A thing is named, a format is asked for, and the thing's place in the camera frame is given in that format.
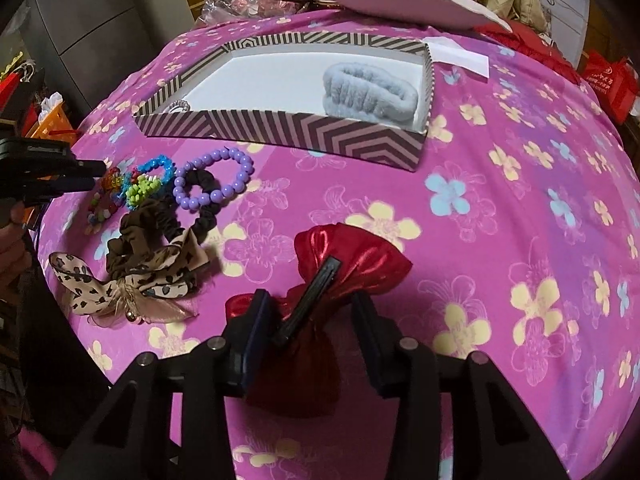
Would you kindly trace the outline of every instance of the striped box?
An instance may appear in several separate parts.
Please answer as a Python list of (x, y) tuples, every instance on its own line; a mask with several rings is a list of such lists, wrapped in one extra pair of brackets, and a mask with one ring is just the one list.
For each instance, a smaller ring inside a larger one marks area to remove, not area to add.
[[(405, 130), (353, 119), (274, 110), (200, 110), (156, 113), (200, 70), (221, 56), (246, 48), (278, 44), (348, 44), (386, 48), (422, 57), (425, 124), (421, 131)], [(426, 141), (433, 99), (433, 63), (429, 47), (420, 41), (353, 32), (284, 32), (230, 41), (186, 72), (165, 83), (134, 115), (148, 137), (208, 137), (258, 142), (333, 153), (415, 171)]]

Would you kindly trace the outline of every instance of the leopard print bow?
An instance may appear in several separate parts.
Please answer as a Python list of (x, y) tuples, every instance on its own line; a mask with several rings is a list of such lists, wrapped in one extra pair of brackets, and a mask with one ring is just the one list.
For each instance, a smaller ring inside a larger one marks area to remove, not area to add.
[(175, 303), (195, 289), (195, 271), (209, 263), (191, 229), (151, 253), (117, 280), (102, 282), (72, 254), (55, 252), (49, 264), (60, 283), (74, 296), (72, 311), (91, 316), (99, 326), (110, 326), (122, 314), (130, 321), (171, 323), (194, 316)]

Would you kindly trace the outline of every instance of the purple bead bracelet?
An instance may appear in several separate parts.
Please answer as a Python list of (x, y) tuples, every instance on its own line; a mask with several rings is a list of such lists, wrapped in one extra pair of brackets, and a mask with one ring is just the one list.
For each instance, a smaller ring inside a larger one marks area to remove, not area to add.
[[(194, 198), (184, 190), (186, 183), (184, 177), (188, 171), (197, 169), (201, 170), (211, 166), (219, 160), (233, 159), (240, 164), (240, 171), (236, 174), (236, 179), (232, 184), (226, 184), (221, 189), (215, 189), (211, 193), (202, 193), (199, 197)], [(220, 204), (225, 198), (232, 198), (236, 194), (241, 194), (246, 189), (246, 184), (251, 180), (251, 174), (254, 172), (254, 162), (251, 157), (237, 148), (222, 148), (221, 150), (213, 150), (211, 153), (205, 153), (203, 156), (196, 158), (191, 162), (187, 162), (183, 167), (178, 168), (175, 172), (174, 180), (174, 196), (175, 201), (182, 209), (197, 211), (201, 205), (209, 205), (210, 203)]]

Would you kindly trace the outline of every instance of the black scrunchie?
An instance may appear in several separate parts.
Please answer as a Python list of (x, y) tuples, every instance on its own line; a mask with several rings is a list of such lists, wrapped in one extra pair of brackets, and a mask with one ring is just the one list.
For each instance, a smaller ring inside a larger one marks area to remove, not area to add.
[[(185, 191), (189, 191), (193, 186), (200, 186), (203, 193), (211, 193), (216, 189), (221, 189), (219, 181), (207, 170), (191, 170), (184, 176)], [(179, 235), (184, 228), (180, 226), (180, 222), (175, 215), (178, 207), (174, 197), (174, 183), (171, 181), (166, 188), (164, 195), (160, 199), (162, 203), (161, 211), (158, 218), (158, 227), (167, 240), (173, 240)], [(203, 243), (207, 237), (207, 233), (211, 231), (217, 224), (216, 215), (222, 208), (220, 204), (200, 206), (200, 216), (193, 223), (191, 230), (196, 235), (199, 244)]]

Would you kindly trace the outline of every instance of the orange basket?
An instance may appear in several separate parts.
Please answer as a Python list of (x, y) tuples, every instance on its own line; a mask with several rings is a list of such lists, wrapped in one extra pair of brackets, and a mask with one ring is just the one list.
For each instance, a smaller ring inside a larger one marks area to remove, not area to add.
[(78, 132), (71, 127), (69, 119), (66, 118), (62, 103), (53, 108), (36, 130), (27, 136), (32, 139), (62, 140), (70, 146), (78, 140)]

